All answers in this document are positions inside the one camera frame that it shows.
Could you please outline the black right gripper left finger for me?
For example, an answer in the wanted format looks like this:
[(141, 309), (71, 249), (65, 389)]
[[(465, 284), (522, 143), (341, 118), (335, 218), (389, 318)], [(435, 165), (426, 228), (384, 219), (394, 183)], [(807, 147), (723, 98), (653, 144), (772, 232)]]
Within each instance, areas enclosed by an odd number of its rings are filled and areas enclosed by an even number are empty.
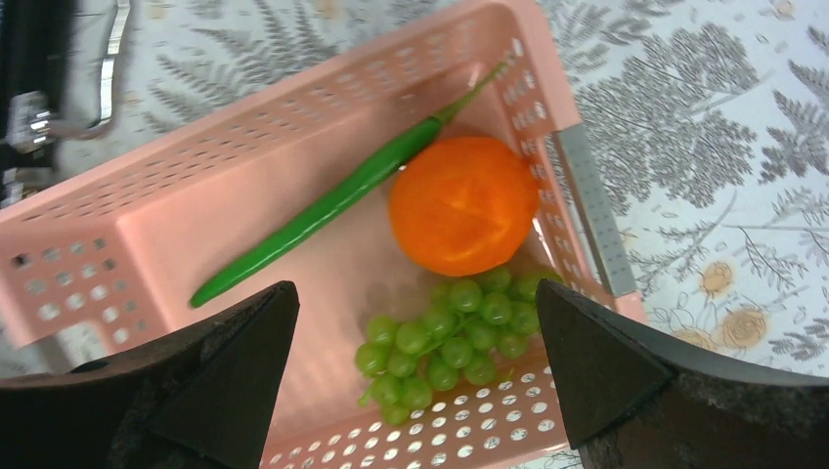
[(295, 285), (63, 374), (1, 383), (5, 468), (255, 468), (297, 323)]

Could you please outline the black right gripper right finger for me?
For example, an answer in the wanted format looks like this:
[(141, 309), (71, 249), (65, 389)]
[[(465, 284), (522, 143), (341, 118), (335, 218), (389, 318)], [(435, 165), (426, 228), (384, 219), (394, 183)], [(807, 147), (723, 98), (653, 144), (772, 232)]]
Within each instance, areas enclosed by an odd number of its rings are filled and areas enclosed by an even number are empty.
[(536, 294), (570, 446), (587, 468), (824, 468), (828, 381), (742, 362), (564, 285)]

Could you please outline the pink plastic basket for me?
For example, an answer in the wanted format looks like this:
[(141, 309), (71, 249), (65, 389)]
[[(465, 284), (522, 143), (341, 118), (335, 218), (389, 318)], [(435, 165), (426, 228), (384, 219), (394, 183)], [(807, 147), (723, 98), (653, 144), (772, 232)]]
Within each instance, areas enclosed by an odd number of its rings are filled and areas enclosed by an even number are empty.
[(500, 74), (448, 134), (510, 145), (539, 185), (525, 249), (566, 284), (645, 321), (542, 9), (463, 1), (316, 65), (1, 213), (1, 317), (27, 345), (87, 326), (108, 353), (217, 314), (280, 280), (300, 312), (264, 468), (499, 468), (564, 449), (540, 342), (502, 383), (461, 385), (400, 427), (360, 407), (361, 319), (428, 300), (377, 190), (280, 261), (193, 309), (209, 277), (374, 150)]

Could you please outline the green toy grape bunch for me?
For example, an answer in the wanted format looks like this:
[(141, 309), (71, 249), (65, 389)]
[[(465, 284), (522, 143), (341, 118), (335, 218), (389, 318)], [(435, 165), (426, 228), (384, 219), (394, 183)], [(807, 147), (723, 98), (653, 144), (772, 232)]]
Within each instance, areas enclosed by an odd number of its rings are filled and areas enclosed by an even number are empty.
[(500, 379), (500, 364), (525, 356), (540, 333), (536, 289), (543, 279), (561, 277), (551, 268), (514, 274), (498, 266), (436, 284), (427, 307), (412, 319), (368, 320), (354, 355), (368, 380), (357, 404), (376, 404), (386, 423), (401, 425), (427, 410), (438, 393)]

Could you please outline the green toy chili pepper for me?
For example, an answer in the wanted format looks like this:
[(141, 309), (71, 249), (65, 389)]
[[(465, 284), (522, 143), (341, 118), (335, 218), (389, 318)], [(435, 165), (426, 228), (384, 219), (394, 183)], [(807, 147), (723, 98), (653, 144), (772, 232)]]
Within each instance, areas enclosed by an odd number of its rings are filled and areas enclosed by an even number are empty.
[(257, 274), (360, 201), (432, 145), (444, 128), (505, 66), (505, 62), (497, 64), (463, 96), (430, 114), (372, 153), (334, 188), (207, 280), (191, 296), (189, 305), (199, 308)]

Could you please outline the orange toy tangerine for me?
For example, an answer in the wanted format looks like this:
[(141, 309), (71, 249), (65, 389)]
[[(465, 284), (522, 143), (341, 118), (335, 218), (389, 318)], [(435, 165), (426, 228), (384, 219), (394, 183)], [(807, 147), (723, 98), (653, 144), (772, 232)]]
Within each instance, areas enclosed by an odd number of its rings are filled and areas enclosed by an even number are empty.
[(431, 145), (399, 173), (388, 217), (414, 263), (464, 277), (508, 261), (532, 229), (539, 205), (529, 165), (507, 144), (462, 136)]

